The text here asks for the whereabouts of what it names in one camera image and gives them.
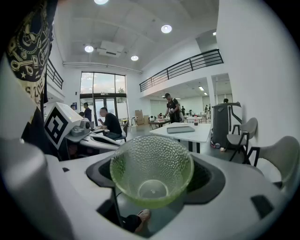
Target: black metal railing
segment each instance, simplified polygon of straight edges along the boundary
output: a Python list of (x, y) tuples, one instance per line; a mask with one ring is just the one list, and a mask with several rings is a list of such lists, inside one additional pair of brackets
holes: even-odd
[(156, 73), (151, 78), (148, 78), (146, 81), (140, 83), (141, 92), (184, 73), (221, 63), (224, 62), (219, 49), (203, 52), (167, 67), (159, 73)]
[(60, 89), (62, 89), (62, 83), (64, 82), (64, 80), (62, 80), (61, 76), (56, 71), (50, 59), (48, 59), (47, 64), (47, 76), (47, 81), (52, 80)]

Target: gray chair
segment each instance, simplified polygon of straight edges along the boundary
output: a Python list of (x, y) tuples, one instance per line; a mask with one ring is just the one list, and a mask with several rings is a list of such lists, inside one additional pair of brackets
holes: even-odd
[(122, 140), (122, 139), (124, 139), (124, 140), (126, 141), (128, 125), (129, 125), (129, 121), (127, 121), (127, 122), (125, 123), (124, 128), (123, 128), (123, 131), (125, 132), (125, 136), (122, 135), (121, 137), (116, 138), (116, 139), (114, 139), (114, 140)]
[(257, 165), (259, 158), (264, 158), (271, 162), (281, 174), (281, 182), (274, 184), (287, 191), (293, 189), (298, 184), (297, 178), (300, 174), (300, 146), (297, 139), (292, 136), (285, 136), (277, 143), (268, 147), (252, 147), (248, 157), (256, 151), (254, 167)]
[[(239, 132), (238, 135), (234, 134), (236, 127), (238, 128), (238, 132)], [(243, 151), (245, 159), (244, 159), (243, 163), (246, 163), (249, 140), (254, 137), (256, 129), (257, 129), (257, 119), (256, 118), (250, 118), (249, 121), (246, 122), (245, 124), (233, 126), (232, 134), (227, 135), (227, 140), (232, 145), (235, 145), (236, 149), (229, 161), (232, 161), (235, 154), (237, 153), (237, 151), (240, 152), (240, 149), (243, 150), (243, 147), (245, 146), (246, 150)]]

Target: gray case on table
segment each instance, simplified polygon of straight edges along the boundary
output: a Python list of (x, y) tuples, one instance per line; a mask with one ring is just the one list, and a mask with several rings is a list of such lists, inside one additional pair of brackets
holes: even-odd
[(195, 129), (193, 129), (190, 126), (183, 126), (183, 127), (168, 127), (167, 133), (173, 134), (173, 133), (188, 133), (188, 132), (194, 132)]

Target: green glass cup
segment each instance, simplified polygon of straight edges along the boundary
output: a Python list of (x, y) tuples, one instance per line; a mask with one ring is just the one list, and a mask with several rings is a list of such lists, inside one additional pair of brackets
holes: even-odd
[(137, 205), (161, 208), (188, 186), (194, 161), (179, 142), (162, 136), (137, 137), (120, 146), (110, 163), (112, 180)]

